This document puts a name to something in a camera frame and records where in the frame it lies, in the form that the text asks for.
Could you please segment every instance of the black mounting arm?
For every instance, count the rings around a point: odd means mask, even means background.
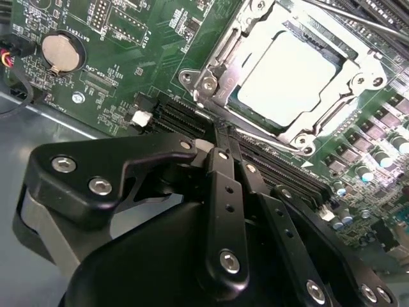
[[[294,191],[269,190],[234,131],[216,145],[150,134],[33,151],[13,228],[70,278],[62,306],[397,306]],[[170,193],[183,203],[111,239],[129,198]]]

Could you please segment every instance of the yellow wire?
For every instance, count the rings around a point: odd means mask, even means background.
[[[6,57],[10,55],[10,52],[5,52],[3,53],[3,55],[1,56],[1,62],[3,63],[3,65],[5,67],[11,68],[11,66],[9,64],[7,64],[6,62]]]

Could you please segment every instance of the silver screw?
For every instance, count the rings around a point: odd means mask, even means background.
[[[71,99],[76,104],[81,104],[81,103],[83,103],[85,101],[85,96],[80,91],[75,91],[75,92],[72,93]]]
[[[217,87],[217,80],[214,77],[205,77],[203,79],[202,85],[203,89],[211,94]]]
[[[257,8],[258,8],[259,10],[262,10],[265,6],[266,6],[266,3],[265,3],[264,1],[260,1],[260,2],[257,4]]]
[[[256,168],[253,166],[253,165],[251,165],[251,164],[248,164],[248,165],[246,165],[245,166],[249,171],[251,171],[252,173],[255,173],[256,172]]]
[[[189,84],[190,82],[192,82],[192,77],[189,74],[183,74],[181,79],[186,84]]]
[[[291,193],[288,190],[281,190],[281,193],[283,193],[283,195],[287,198],[291,198]]]
[[[75,161],[67,157],[56,157],[51,161],[51,165],[60,173],[71,173],[77,168]]]
[[[100,196],[108,195],[112,191],[112,185],[108,180],[103,178],[94,178],[89,182],[88,187],[91,191]]]
[[[224,160],[227,160],[229,157],[224,152],[219,152],[219,156],[222,157]]]
[[[367,219],[367,218],[371,217],[371,211],[369,211],[369,210],[362,210],[362,212],[360,213],[360,216],[361,216],[363,219]]]
[[[381,287],[377,287],[376,289],[377,289],[378,293],[382,296],[382,298],[383,298],[384,300],[386,300],[389,304],[392,302],[392,299],[390,298],[390,296],[388,295],[388,293],[386,293],[386,292],[384,291],[384,289],[382,289]]]
[[[180,146],[182,146],[184,149],[191,149],[192,148],[192,145],[190,145],[189,143],[184,142],[184,141],[180,142]]]
[[[325,304],[325,294],[322,289],[312,280],[307,281],[307,291],[309,295],[320,305]]]
[[[364,295],[364,297],[366,297],[367,299],[369,299],[372,303],[376,303],[377,302],[377,298],[375,296],[375,293],[373,293],[373,291],[371,290],[371,288],[369,288],[367,285],[362,284],[362,286],[360,287],[360,291],[362,292],[362,294]]]
[[[240,262],[236,256],[229,251],[222,251],[220,253],[220,264],[230,274],[237,274],[240,270]]]

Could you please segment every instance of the green circuit board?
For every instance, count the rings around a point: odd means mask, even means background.
[[[141,92],[183,96],[177,73],[201,68],[234,15],[238,0],[15,0],[12,31],[41,43],[69,31],[86,50],[86,64],[56,77],[39,54],[16,59],[31,83],[52,94],[48,104],[111,136],[126,136],[123,116]],[[75,91],[85,102],[75,104]]]
[[[178,72],[204,65],[241,3],[239,0],[14,0],[14,34],[40,45],[48,33],[67,31],[81,41],[87,57],[81,69],[59,77],[44,66],[40,52],[24,59],[16,58],[14,65],[24,69],[33,86],[50,93],[47,103],[51,107],[110,136],[131,135],[134,129],[124,117],[138,93],[156,97],[164,92],[192,103],[190,94],[178,81]],[[390,144],[390,139],[397,135],[409,139],[406,129],[409,117],[389,107],[389,101],[397,97],[398,91],[403,91],[400,87],[409,90],[409,62],[376,36],[343,19],[339,21],[368,45],[383,51],[382,63],[389,85],[380,91],[365,91],[359,97],[356,111],[334,133],[316,139],[317,151],[312,156],[302,157],[272,147],[266,150],[328,185],[340,180],[349,187],[348,193],[338,198],[348,206],[354,222],[338,234],[345,243],[356,246],[358,239],[381,218],[390,224],[409,220],[405,211],[409,204],[401,194],[402,186],[409,185],[409,178],[401,176],[409,167],[409,158],[399,155]],[[8,71],[6,78],[11,78]],[[73,101],[76,92],[84,95],[83,103]],[[354,162],[344,161],[348,165],[344,171],[331,170],[325,159],[342,144],[348,144],[351,131],[363,134],[362,122],[377,122],[374,115],[381,107],[399,118],[401,124],[393,129],[380,124],[386,136],[368,140],[373,150],[386,151],[395,167],[388,170],[376,167],[371,150],[358,151],[359,159]],[[363,164],[374,172],[375,179],[370,183],[362,182],[355,173],[355,168]],[[370,212],[369,217],[362,217],[363,210]]]

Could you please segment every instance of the red wire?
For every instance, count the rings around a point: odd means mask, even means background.
[[[2,55],[3,55],[4,53],[6,53],[6,52],[8,52],[6,49],[1,49],[1,50],[0,50],[0,56],[2,56]],[[5,57],[4,59],[6,60],[8,66],[11,66],[11,67],[13,66],[13,63],[12,63],[12,61],[11,61],[11,59],[10,59],[9,56]]]

